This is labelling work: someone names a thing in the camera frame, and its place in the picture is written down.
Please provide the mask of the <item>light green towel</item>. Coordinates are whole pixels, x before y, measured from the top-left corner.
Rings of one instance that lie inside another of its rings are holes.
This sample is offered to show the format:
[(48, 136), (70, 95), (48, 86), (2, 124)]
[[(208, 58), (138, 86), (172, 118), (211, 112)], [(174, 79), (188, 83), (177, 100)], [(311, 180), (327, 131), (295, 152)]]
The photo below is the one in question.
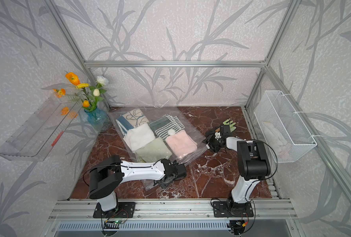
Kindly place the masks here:
[(135, 154), (139, 161), (154, 163), (161, 159), (170, 158), (173, 153), (166, 146), (165, 142), (158, 137), (143, 148), (138, 149)]

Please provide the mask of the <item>pink towel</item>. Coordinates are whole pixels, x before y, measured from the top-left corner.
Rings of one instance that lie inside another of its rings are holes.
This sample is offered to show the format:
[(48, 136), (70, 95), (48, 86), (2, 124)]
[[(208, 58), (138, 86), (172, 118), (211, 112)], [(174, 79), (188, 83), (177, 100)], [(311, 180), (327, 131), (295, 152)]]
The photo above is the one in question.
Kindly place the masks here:
[(197, 151), (197, 143), (185, 130), (181, 130), (175, 135), (168, 136), (165, 142), (179, 159), (183, 159), (185, 156)]

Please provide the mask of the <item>clear plastic vacuum bag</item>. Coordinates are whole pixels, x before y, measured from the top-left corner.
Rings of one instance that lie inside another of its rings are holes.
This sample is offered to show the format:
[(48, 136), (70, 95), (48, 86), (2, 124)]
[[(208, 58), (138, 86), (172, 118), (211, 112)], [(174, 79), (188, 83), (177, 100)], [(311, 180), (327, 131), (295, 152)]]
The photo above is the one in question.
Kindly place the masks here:
[(124, 107), (108, 116), (133, 162), (187, 166), (207, 150), (205, 137), (177, 107)]

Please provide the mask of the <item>green white striped towel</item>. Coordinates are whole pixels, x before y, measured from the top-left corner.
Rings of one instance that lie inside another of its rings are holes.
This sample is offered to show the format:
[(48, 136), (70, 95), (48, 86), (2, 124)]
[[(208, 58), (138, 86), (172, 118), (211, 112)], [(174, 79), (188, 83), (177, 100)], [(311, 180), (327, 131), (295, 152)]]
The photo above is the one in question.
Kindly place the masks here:
[(164, 141), (169, 137), (167, 133), (169, 129), (175, 129), (177, 133), (185, 129), (185, 126), (181, 123), (179, 118), (172, 115), (165, 115), (162, 118), (151, 122), (149, 127), (157, 137), (160, 137)]

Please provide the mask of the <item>blue patterned towel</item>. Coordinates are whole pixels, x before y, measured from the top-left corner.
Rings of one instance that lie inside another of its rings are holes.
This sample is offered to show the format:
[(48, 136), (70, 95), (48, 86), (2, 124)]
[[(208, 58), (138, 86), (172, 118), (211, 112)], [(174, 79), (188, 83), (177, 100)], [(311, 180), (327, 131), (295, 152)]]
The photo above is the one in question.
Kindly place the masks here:
[(133, 128), (139, 127), (144, 123), (149, 123), (149, 119), (143, 114), (139, 108), (133, 109), (116, 120), (118, 127), (123, 135)]

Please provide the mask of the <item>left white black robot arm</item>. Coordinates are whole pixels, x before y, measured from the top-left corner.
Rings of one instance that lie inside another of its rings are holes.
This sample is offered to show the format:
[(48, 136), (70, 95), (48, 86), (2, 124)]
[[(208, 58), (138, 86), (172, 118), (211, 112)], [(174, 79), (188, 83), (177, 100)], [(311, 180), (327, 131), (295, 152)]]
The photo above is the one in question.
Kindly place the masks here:
[(108, 212), (118, 206), (115, 189), (122, 183), (152, 180), (155, 185), (167, 188), (172, 182), (184, 179), (184, 164), (161, 159), (154, 163), (132, 163), (114, 155), (87, 170), (89, 174), (89, 198), (96, 199), (101, 211)]

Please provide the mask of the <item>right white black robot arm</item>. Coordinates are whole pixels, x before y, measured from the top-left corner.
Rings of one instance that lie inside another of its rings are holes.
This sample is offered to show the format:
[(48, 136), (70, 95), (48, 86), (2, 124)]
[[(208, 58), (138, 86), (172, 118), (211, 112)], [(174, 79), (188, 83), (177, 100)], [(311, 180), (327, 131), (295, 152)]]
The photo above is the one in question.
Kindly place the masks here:
[(232, 189), (228, 202), (234, 204), (245, 204), (253, 189), (259, 182), (265, 180), (271, 173), (271, 166), (265, 147), (267, 143), (260, 140), (245, 140), (231, 136), (221, 130), (206, 132), (206, 144), (208, 150), (218, 153), (220, 149), (227, 148), (237, 154), (237, 167), (239, 179)]

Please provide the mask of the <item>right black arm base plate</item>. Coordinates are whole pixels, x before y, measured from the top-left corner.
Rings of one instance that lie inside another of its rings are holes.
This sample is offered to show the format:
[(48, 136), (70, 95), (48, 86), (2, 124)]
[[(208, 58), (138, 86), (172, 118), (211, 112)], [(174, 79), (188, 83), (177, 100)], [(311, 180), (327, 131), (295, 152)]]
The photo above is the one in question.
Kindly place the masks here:
[(232, 200), (221, 201), (218, 198), (210, 200), (214, 211), (214, 217), (254, 217), (253, 208), (250, 202), (236, 203)]

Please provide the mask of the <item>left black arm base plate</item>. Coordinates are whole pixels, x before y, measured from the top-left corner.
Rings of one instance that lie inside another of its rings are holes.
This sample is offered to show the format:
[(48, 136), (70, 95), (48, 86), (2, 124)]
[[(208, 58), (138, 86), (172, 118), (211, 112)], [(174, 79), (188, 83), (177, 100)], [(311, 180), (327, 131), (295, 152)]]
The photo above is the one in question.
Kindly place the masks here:
[(101, 209), (100, 203), (97, 203), (96, 208), (93, 213), (93, 218), (133, 218), (135, 211), (135, 202), (119, 202), (116, 208), (109, 211), (103, 211)]

